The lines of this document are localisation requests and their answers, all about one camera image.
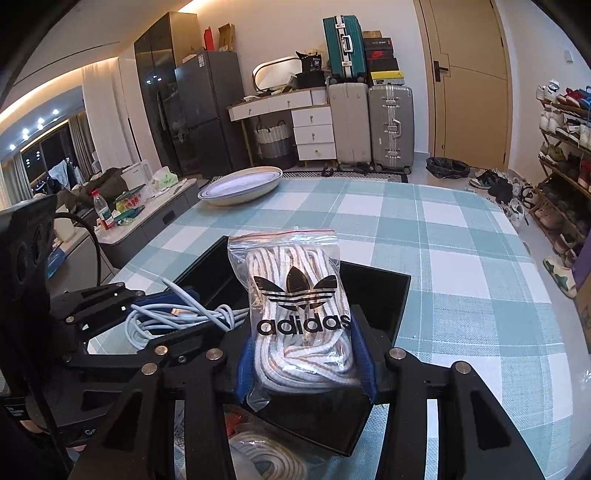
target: suitcase handle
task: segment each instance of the suitcase handle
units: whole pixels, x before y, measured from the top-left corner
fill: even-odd
[[[394,138],[400,138],[402,136],[402,123],[399,120],[392,119],[395,125],[386,125],[386,132],[394,134]]]
[[[351,40],[351,35],[341,35],[340,44],[343,47],[343,53],[353,53],[353,41]]]

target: shoelace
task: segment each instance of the shoelace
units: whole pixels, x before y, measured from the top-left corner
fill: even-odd
[[[273,247],[257,248],[246,256],[251,291],[251,321],[286,319],[298,314],[301,321],[317,314],[326,316],[349,315],[349,304],[340,284],[332,298],[325,298],[321,306],[312,310],[290,312],[276,301],[271,301],[255,284],[254,276],[262,277],[276,286],[285,286],[292,267],[310,280],[312,288],[320,280],[335,275],[330,260],[321,248]],[[301,298],[317,301],[310,290]],[[283,393],[320,393],[334,387],[359,385],[356,378],[353,350],[349,334],[343,328],[301,335],[259,335],[255,332],[255,369],[263,386]]]
[[[255,465],[269,464],[261,474],[264,480],[306,480],[308,468],[304,461],[280,443],[259,433],[241,432],[228,440]]]

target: silver suitcase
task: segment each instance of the silver suitcase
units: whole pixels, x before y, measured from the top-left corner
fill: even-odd
[[[375,164],[411,173],[414,161],[413,91],[400,85],[371,87],[369,118]]]

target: stacked plates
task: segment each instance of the stacked plates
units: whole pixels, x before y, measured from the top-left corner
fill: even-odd
[[[221,206],[248,202],[277,187],[282,176],[283,171],[276,167],[236,171],[201,189],[199,199]]]

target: wall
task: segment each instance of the wall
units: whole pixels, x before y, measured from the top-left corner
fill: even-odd
[[[537,85],[554,78],[566,87],[591,85],[591,70],[566,34],[531,0],[495,0],[507,37],[513,75],[513,130],[509,168],[537,184],[545,178],[538,162],[544,138]],[[564,59],[570,50],[573,63]]]
[[[364,30],[392,37],[406,85],[413,89],[415,150],[428,152],[427,79],[421,35],[413,0],[196,0],[181,11],[196,13],[202,28],[211,27],[217,45],[218,27],[236,26],[242,81],[252,94],[252,71],[265,61],[319,48],[326,51],[322,18],[356,15]]]

